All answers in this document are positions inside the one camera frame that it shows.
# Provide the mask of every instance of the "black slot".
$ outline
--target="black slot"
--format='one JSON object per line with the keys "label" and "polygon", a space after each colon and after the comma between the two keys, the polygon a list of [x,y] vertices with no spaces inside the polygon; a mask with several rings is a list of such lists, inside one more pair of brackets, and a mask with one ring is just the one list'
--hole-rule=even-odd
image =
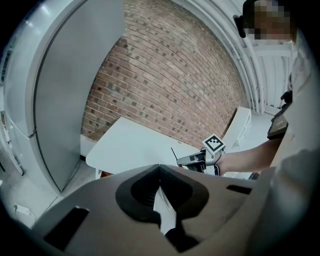
{"label": "black slot", "polygon": [[238,193],[249,195],[252,188],[244,187],[244,186],[237,186],[237,185],[229,185],[226,187],[227,190],[232,190]]}
{"label": "black slot", "polygon": [[87,209],[75,207],[73,208],[49,234],[44,238],[50,245],[63,251],[71,238],[77,232],[81,223],[87,217],[89,211]]}

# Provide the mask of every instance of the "person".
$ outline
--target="person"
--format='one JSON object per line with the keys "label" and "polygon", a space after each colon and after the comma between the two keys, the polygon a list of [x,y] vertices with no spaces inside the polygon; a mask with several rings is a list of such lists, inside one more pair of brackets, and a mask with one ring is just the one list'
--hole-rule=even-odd
{"label": "person", "polygon": [[301,150],[320,146],[317,136],[320,131],[318,72],[313,68],[315,61],[293,17],[280,0],[247,0],[243,4],[243,16],[233,17],[242,38],[247,30],[254,34],[255,39],[292,42],[297,57],[290,79],[292,104],[283,114],[288,122],[284,137],[269,140],[250,150],[221,155],[216,162],[221,176],[226,172],[264,171]]}

